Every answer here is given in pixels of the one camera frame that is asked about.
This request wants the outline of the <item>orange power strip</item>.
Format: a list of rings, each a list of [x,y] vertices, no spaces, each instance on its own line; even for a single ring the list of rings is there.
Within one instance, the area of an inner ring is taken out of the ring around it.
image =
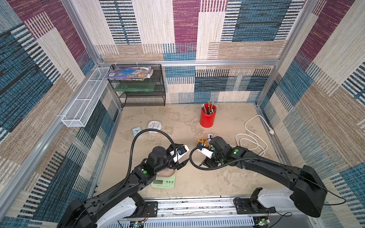
[[[207,138],[207,139],[200,138],[198,140],[198,144],[197,145],[198,146],[205,146],[205,147],[211,148],[211,145],[209,144],[209,141],[210,141],[209,138]]]

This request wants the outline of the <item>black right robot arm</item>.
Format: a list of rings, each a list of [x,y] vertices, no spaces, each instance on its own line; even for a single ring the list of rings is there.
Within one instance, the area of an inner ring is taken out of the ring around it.
[[[259,173],[291,190],[293,193],[290,195],[290,199],[298,210],[314,218],[320,217],[323,207],[326,206],[326,196],[330,191],[325,187],[314,168],[308,165],[301,168],[285,165],[264,158],[247,148],[231,147],[219,136],[212,138],[209,144],[210,147],[198,145],[191,150],[190,159],[193,158],[195,151],[202,153],[203,150],[206,150],[211,153],[206,156],[202,166],[191,161],[195,168],[202,171],[213,171],[232,166]]]

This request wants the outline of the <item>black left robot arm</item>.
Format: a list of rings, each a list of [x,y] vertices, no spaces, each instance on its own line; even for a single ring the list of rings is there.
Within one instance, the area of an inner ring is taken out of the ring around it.
[[[138,192],[154,182],[160,171],[180,169],[188,162],[179,161],[189,152],[186,145],[174,143],[172,138],[161,130],[155,129],[154,132],[165,136],[171,143],[170,146],[167,149],[155,147],[135,168],[132,168],[130,161],[126,177],[108,190],[84,201],[73,200],[57,226],[104,228],[118,219],[142,213],[144,200]]]

